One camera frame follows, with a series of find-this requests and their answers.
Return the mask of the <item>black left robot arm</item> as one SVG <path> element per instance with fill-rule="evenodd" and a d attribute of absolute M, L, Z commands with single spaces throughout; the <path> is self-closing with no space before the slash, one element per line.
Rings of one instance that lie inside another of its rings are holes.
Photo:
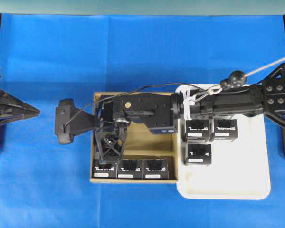
<path fill-rule="evenodd" d="M 7 123 L 37 117 L 40 111 L 0 89 L 0 130 Z"/>

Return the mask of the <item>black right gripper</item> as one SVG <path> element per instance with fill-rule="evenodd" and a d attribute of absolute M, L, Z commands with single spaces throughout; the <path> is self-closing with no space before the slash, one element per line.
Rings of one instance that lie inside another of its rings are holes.
<path fill-rule="evenodd" d="M 178 131 L 175 94 L 101 95 L 100 100 L 95 110 L 96 128 L 106 128 L 94 132 L 100 164 L 121 162 L 132 123 L 144 124 L 153 134 Z"/>

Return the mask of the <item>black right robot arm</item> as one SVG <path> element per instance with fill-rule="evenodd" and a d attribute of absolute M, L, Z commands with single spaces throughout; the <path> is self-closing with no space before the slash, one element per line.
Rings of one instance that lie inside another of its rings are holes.
<path fill-rule="evenodd" d="M 221 86 L 222 91 L 212 95 L 200 90 L 170 95 L 102 95 L 94 131 L 97 158 L 104 164 L 122 159 L 131 123 L 144 124 L 153 134 L 166 134 L 177 132 L 181 118 L 204 120 L 263 114 L 285 129 L 285 63 L 259 83 L 246 86 L 243 72 L 234 71 Z"/>

